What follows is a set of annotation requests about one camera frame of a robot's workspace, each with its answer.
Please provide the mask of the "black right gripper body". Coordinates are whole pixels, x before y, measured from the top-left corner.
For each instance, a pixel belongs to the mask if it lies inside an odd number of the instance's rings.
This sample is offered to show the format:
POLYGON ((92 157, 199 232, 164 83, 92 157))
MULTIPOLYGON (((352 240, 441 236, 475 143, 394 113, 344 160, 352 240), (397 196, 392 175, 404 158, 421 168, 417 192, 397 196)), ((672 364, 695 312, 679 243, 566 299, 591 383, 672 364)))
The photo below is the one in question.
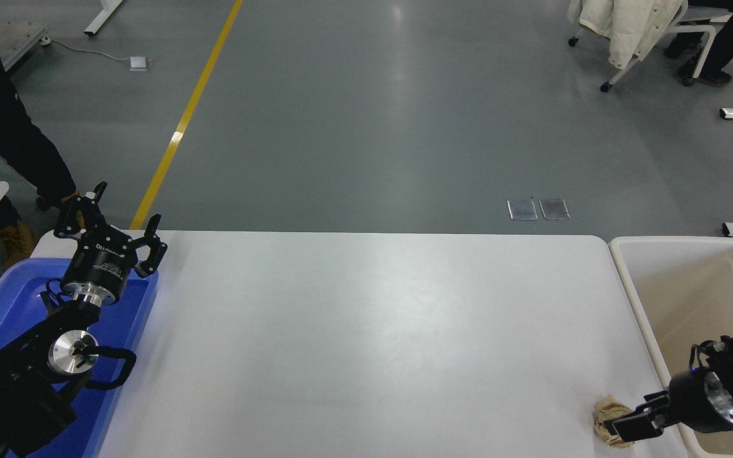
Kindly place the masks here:
POLYGON ((701 434, 714 434, 720 431, 722 417, 707 395, 707 377, 713 372, 693 369, 673 376, 667 391, 668 411, 664 426, 684 424, 701 434))

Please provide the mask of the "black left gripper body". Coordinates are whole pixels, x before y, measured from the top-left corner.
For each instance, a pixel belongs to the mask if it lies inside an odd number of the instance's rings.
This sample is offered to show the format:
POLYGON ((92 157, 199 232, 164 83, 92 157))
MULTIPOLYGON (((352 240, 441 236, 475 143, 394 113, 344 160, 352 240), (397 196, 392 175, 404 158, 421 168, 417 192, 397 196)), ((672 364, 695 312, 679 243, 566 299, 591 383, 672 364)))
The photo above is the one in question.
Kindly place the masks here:
POLYGON ((134 253, 130 235, 117 229, 87 230, 61 279, 61 290, 74 296, 85 289, 99 290, 103 299, 118 300, 127 284, 134 253))

